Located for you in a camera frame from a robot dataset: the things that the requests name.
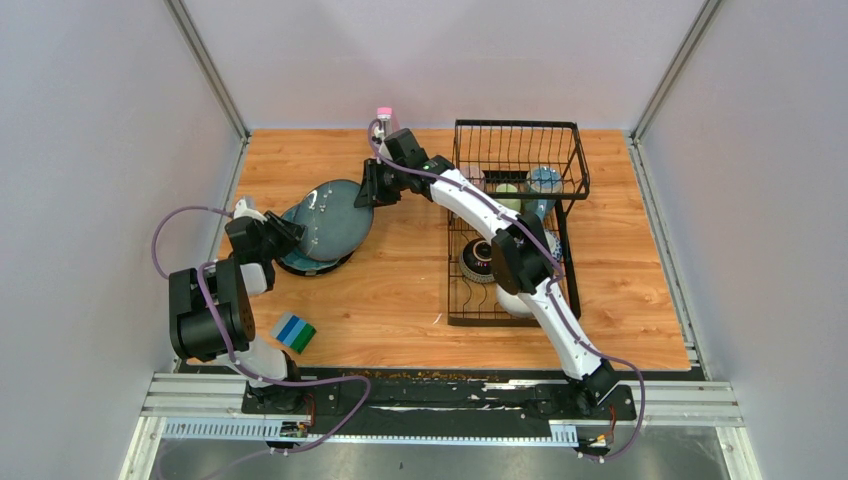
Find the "blue mug yellow inside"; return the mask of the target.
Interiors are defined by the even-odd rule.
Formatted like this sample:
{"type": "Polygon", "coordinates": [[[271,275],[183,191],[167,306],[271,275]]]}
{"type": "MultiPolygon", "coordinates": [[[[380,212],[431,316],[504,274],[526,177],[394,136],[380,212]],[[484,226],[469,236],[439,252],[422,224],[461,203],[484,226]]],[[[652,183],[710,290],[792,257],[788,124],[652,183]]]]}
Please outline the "blue mug yellow inside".
{"type": "Polygon", "coordinates": [[[557,195],[563,192],[563,180],[558,170],[540,166],[527,174],[525,187],[532,197],[524,201],[523,212],[533,213],[543,221],[554,209],[557,195]]]}

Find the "pink metronome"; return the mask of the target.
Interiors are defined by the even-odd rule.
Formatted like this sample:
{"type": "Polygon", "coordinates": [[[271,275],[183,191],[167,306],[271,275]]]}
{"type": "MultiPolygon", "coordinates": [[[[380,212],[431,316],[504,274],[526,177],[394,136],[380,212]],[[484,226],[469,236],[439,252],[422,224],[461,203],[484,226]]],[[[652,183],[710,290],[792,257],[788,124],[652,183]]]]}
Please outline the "pink metronome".
{"type": "Polygon", "coordinates": [[[399,124],[392,107],[379,107],[376,111],[379,132],[388,136],[399,129],[399,124]]]}

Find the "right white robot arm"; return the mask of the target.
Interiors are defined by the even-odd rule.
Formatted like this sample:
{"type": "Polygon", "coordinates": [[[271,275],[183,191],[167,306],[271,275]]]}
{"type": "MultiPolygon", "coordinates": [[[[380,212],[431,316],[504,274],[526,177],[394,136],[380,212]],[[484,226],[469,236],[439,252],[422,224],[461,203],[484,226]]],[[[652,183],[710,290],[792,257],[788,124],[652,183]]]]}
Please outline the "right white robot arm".
{"type": "Polygon", "coordinates": [[[367,128],[367,141],[374,156],[364,164],[356,206],[393,205],[409,190],[473,227],[490,245],[495,282],[529,308],[565,375],[576,382],[570,392],[575,411],[592,418],[607,409],[618,377],[565,299],[560,286],[564,270],[549,249],[539,218],[495,201],[449,160],[429,156],[408,129],[387,134],[374,121],[367,128]]]}

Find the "green handled cream mug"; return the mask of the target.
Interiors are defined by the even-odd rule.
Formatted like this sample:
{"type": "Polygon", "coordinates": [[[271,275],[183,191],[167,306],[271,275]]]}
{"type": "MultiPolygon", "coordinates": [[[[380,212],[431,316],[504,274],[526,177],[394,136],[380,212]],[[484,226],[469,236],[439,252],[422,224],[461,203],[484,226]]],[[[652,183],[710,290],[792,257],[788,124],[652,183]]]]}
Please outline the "green handled cream mug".
{"type": "Polygon", "coordinates": [[[499,183],[496,185],[495,193],[500,194],[495,201],[500,205],[518,213],[522,212],[522,200],[517,196],[519,188],[510,183],[499,183]]]}

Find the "black wire dish rack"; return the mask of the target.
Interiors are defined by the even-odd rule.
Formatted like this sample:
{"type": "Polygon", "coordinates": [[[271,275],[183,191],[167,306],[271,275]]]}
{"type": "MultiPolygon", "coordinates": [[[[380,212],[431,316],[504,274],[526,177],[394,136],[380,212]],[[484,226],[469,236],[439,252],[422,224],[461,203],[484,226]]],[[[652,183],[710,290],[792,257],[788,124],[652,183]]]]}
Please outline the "black wire dish rack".
{"type": "MultiPolygon", "coordinates": [[[[532,194],[526,192],[527,174],[540,166],[559,171],[563,192],[554,209],[542,221],[544,229],[561,240],[565,275],[561,288],[576,316],[581,302],[567,230],[567,216],[573,204],[589,194],[590,176],[578,127],[573,122],[541,120],[460,119],[454,126],[452,161],[457,167],[477,165],[486,175],[485,191],[494,199],[499,183],[514,184],[523,204],[532,194]]],[[[532,318],[516,318],[506,313],[495,297],[494,283],[478,284],[466,279],[459,268],[465,245],[478,238],[474,229],[457,215],[448,216],[448,312],[447,321],[459,327],[532,327],[532,318]]]]}

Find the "white patterned bowl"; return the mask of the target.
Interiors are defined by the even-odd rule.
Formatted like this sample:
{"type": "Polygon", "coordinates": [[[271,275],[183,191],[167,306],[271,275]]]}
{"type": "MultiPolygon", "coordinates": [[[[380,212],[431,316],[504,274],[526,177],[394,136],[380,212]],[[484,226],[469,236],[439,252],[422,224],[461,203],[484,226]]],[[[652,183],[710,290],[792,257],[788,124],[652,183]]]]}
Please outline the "white patterned bowl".
{"type": "Polygon", "coordinates": [[[500,307],[509,315],[516,318],[533,318],[532,310],[517,296],[506,292],[502,287],[495,287],[495,297],[500,307]]]}

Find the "red patterned bowl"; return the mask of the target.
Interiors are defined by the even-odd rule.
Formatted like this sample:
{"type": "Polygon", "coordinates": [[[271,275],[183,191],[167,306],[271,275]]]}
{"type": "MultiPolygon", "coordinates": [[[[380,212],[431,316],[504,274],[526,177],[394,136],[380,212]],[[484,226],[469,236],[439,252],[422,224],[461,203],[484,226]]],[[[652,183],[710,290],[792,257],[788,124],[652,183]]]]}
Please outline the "red patterned bowl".
{"type": "Polygon", "coordinates": [[[548,249],[557,262],[563,261],[563,247],[560,238],[551,230],[544,230],[548,249]]]}

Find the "dark blue floral plate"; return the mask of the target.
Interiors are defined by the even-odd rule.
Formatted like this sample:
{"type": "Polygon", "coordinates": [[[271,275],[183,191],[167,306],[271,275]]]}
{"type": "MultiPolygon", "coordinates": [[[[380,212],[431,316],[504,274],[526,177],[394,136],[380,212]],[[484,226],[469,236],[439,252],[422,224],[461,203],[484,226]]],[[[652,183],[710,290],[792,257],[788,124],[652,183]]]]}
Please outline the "dark blue floral plate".
{"type": "Polygon", "coordinates": [[[304,227],[299,249],[316,261],[330,261],[355,251],[367,238],[373,209],[356,207],[360,184],[336,179],[309,191],[298,204],[293,222],[304,227]]]}

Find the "pink mug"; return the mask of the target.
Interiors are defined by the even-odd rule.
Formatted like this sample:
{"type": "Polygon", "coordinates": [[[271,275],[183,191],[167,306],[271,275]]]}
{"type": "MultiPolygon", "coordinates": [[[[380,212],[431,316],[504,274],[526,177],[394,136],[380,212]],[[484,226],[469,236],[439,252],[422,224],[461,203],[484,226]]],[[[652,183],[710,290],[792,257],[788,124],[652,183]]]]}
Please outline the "pink mug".
{"type": "Polygon", "coordinates": [[[476,189],[480,191],[485,191],[487,183],[486,175],[484,174],[483,170],[480,169],[477,165],[461,166],[460,172],[476,189]]]}

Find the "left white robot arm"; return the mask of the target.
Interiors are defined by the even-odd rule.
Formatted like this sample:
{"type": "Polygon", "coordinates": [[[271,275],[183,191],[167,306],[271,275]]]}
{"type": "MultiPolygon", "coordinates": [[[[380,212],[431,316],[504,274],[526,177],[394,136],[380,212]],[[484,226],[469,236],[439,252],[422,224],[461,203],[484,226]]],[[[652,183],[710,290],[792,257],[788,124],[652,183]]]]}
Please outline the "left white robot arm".
{"type": "Polygon", "coordinates": [[[268,211],[233,214],[224,231],[227,258],[168,276],[172,348],[183,360],[228,367],[251,388],[268,388],[279,411],[296,412],[306,386],[290,355],[259,337],[250,298],[273,289],[274,262],[299,245],[305,227],[268,211]]]}

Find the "black gold patterned bowl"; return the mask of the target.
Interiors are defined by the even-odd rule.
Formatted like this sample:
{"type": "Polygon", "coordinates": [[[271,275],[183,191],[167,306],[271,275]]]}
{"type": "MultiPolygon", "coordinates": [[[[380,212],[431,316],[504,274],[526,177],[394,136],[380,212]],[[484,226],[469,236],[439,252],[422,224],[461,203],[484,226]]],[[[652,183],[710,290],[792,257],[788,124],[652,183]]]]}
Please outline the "black gold patterned bowl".
{"type": "Polygon", "coordinates": [[[469,241],[462,250],[459,268],[462,275],[478,284],[494,282],[492,273],[491,246],[484,238],[478,237],[469,241]]]}

